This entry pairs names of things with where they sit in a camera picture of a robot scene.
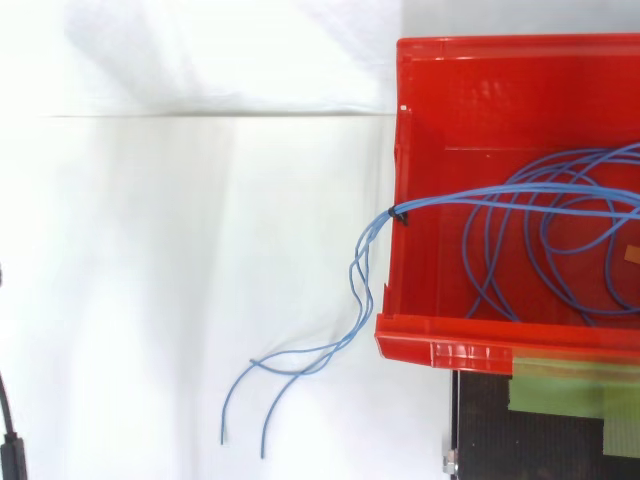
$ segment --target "red storage bin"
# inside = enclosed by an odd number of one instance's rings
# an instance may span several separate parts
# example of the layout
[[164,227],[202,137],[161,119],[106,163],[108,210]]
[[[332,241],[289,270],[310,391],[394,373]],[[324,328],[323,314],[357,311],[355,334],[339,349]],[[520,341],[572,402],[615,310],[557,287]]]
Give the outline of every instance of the red storage bin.
[[[640,35],[403,39],[397,73],[396,203],[502,184],[549,153],[640,141]],[[594,176],[640,191],[637,167],[607,167]],[[531,267],[521,214],[512,216],[496,278],[523,322],[501,318],[484,302],[474,318],[464,318],[477,297],[461,254],[471,209],[422,208],[409,213],[408,227],[393,222],[389,282],[376,325],[383,356],[505,374],[516,355],[640,364],[640,316],[586,326]],[[479,278],[486,272],[483,219],[470,237]],[[565,248],[610,225],[583,217],[555,223],[554,242]],[[623,297],[640,305],[640,265],[624,260],[627,245],[640,246],[640,222],[621,229],[612,264]],[[558,265],[583,303],[613,308],[604,249],[563,257]]]

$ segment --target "white surface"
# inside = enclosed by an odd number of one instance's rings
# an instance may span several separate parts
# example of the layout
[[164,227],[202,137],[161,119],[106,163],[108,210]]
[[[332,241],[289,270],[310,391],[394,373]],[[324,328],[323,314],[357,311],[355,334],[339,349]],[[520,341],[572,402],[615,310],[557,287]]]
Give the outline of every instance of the white surface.
[[[0,365],[32,478],[440,479],[449,374],[369,324],[277,408],[251,357],[347,331],[393,117],[58,119],[0,129]],[[389,230],[373,259],[376,312]]]
[[635,0],[4,0],[3,114],[395,113],[406,36],[633,32]]

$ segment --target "cable bundle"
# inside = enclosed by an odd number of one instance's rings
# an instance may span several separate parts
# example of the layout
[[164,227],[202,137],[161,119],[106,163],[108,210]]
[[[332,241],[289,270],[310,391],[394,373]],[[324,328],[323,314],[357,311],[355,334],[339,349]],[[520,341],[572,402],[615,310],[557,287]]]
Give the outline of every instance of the cable bundle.
[[[611,278],[611,257],[615,244],[616,232],[629,220],[640,220],[640,195],[628,190],[609,188],[599,185],[589,173],[596,168],[601,168],[608,164],[640,166],[640,143],[629,145],[624,148],[609,149],[584,149],[572,150],[556,153],[543,157],[523,169],[516,172],[504,185],[479,188],[465,192],[442,195],[437,197],[421,198],[405,202],[378,215],[367,228],[362,232],[356,243],[354,260],[349,266],[349,283],[351,292],[355,297],[358,306],[358,317],[351,330],[339,341],[321,345],[315,348],[285,350],[272,353],[259,360],[250,360],[250,365],[240,374],[229,393],[222,407],[222,421],[220,428],[220,443],[224,443],[224,431],[226,422],[226,412],[229,401],[240,383],[240,381],[254,368],[260,368],[270,373],[289,377],[282,390],[274,399],[262,428],[262,441],[260,454],[264,458],[267,427],[273,411],[282,395],[298,378],[313,375],[325,368],[333,356],[347,347],[355,336],[366,325],[373,313],[373,296],[369,289],[369,248],[375,240],[378,232],[390,218],[406,218],[407,212],[418,208],[429,207],[442,204],[468,204],[474,205],[467,224],[465,225],[462,237],[462,256],[469,280],[478,291],[478,298],[471,307],[468,317],[471,317],[480,303],[484,300],[488,302],[496,311],[511,319],[520,321],[520,318],[513,311],[508,300],[502,294],[498,282],[494,277],[496,264],[500,257],[500,251],[504,240],[506,226],[513,210],[524,211],[524,233],[525,246],[531,264],[544,283],[567,305],[571,306],[584,318],[588,325],[595,325],[593,315],[614,316],[640,313],[640,307],[633,306],[625,302],[615,289]],[[521,201],[523,195],[528,194],[526,201]],[[537,205],[535,201],[542,194],[552,194],[553,199],[548,205]],[[576,208],[580,203],[587,201],[601,200],[606,204],[605,210],[581,210]],[[468,258],[468,240],[471,226],[478,216],[480,209],[488,208],[484,228],[484,260],[487,267],[487,276],[482,283],[475,278]],[[498,238],[493,248],[489,241],[489,225],[493,211],[496,208],[506,209],[506,213],[500,224]],[[535,258],[531,245],[531,213],[543,213],[542,221],[539,225],[539,236],[544,247],[545,258],[553,274],[549,278],[542,270]],[[558,249],[553,247],[548,239],[549,225],[556,215],[575,215],[586,217],[601,217],[611,220],[611,227],[602,233],[595,240],[588,241],[584,245],[572,249]],[[608,242],[605,257],[605,282],[607,290],[615,302],[620,306],[618,310],[601,310],[581,304],[573,294],[570,286],[560,275],[553,255],[572,255],[585,252],[603,242]],[[361,282],[364,293],[358,293],[356,281]],[[494,301],[488,294],[491,288],[498,301]],[[281,355],[297,355],[318,352],[320,356],[309,363],[302,370],[284,371],[277,370],[267,365],[272,358]]]

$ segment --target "black object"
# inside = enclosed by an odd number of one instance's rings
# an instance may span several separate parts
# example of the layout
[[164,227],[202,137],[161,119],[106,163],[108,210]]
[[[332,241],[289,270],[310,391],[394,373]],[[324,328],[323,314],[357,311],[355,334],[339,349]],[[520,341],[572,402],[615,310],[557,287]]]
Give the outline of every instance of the black object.
[[640,460],[602,454],[602,420],[511,412],[508,376],[458,376],[460,480],[640,478]]
[[3,480],[27,480],[27,461],[24,456],[24,442],[15,433],[4,436],[0,447]]
[[[0,285],[2,284],[2,269],[0,269]],[[2,375],[0,375],[0,407],[4,417],[4,426],[7,431],[4,436],[4,444],[0,446],[0,458],[2,459],[3,480],[27,480],[27,461],[24,456],[24,442],[13,429],[9,399],[4,389]]]
[[402,224],[405,227],[409,226],[409,215],[408,215],[408,212],[397,213],[395,205],[393,207],[391,207],[389,210],[387,210],[387,212],[389,212],[389,216],[391,218],[393,218],[394,220],[398,220],[399,222],[402,222]]

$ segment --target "cable end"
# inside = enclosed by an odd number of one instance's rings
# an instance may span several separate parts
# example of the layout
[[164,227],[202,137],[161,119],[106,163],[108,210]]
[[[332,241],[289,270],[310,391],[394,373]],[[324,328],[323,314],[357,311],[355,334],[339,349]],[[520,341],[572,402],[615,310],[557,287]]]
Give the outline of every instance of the cable end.
[[3,480],[28,480],[27,460],[24,455],[24,441],[15,433],[4,436],[0,446]]

